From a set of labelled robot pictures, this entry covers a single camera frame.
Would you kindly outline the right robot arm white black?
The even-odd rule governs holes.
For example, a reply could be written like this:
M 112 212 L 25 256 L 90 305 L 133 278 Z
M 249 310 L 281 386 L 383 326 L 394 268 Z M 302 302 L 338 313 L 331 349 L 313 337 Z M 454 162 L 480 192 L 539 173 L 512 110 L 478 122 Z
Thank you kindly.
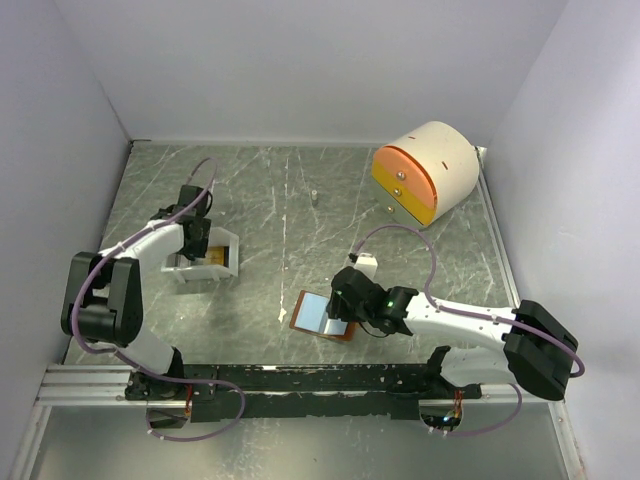
M 514 383 L 531 395 L 561 401 L 576 374 L 577 339 L 541 304 L 486 308 L 432 298 L 413 288 L 389 289 L 345 267 L 331 281 L 330 319 L 368 324 L 386 335 L 444 335 L 471 348 L 451 348 L 424 374 L 426 390 L 448 396 L 457 386 Z

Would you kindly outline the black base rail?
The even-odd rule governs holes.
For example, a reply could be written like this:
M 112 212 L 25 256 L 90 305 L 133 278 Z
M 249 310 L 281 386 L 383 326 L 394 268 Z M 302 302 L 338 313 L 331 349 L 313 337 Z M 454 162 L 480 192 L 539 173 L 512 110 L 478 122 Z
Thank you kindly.
M 453 403 L 457 392 L 477 400 L 481 387 L 455 387 L 425 364 L 347 365 L 187 365 L 184 391 L 170 399 L 147 401 L 167 407 L 176 401 L 191 407 L 195 422 L 233 419 L 241 398 L 223 386 L 230 382 L 244 392 L 245 418 L 304 418 L 388 416 L 393 420 L 419 420 L 420 404 Z

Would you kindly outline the white card tray box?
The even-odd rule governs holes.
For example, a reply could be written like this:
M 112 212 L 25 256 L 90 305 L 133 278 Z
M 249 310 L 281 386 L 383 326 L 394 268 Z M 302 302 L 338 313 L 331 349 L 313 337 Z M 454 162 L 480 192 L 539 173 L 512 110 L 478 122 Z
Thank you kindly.
M 210 230 L 203 258 L 188 260 L 183 255 L 172 254 L 160 268 L 162 274 L 182 284 L 237 277 L 238 270 L 239 236 L 222 227 Z

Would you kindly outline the brown leather card holder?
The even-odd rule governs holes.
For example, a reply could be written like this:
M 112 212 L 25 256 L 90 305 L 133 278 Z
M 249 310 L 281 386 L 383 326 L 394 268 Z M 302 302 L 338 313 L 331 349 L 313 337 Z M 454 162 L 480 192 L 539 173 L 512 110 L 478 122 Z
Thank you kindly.
M 328 297 L 302 290 L 289 327 L 334 342 L 350 342 L 355 333 L 355 324 L 330 318 L 327 312 L 328 303 Z

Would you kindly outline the stack of cards in tray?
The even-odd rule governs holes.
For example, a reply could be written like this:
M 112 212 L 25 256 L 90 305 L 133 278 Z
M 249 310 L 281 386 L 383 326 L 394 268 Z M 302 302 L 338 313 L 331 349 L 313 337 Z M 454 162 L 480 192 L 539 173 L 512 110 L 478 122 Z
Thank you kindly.
M 229 267 L 230 247 L 229 246 L 209 246 L 203 258 L 205 265 Z

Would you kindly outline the cream round drawer cabinet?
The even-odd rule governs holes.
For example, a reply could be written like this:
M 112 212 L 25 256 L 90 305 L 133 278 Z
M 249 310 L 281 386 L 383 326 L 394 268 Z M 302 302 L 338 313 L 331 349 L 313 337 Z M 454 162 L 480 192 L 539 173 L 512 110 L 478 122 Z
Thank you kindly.
M 480 163 L 456 129 L 431 121 L 373 155 L 374 195 L 396 223 L 426 227 L 474 190 Z

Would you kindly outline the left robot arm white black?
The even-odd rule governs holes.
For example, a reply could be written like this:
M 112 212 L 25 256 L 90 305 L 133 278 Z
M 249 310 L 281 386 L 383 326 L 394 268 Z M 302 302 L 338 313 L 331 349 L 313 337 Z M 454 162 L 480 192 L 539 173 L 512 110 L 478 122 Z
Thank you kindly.
M 72 258 L 61 329 L 134 363 L 139 373 L 126 388 L 132 399 L 173 399 L 185 390 L 180 351 L 143 326 L 142 279 L 169 256 L 191 262 L 206 256 L 211 205 L 208 189 L 184 185 L 178 201 L 160 209 L 140 232 L 110 249 Z

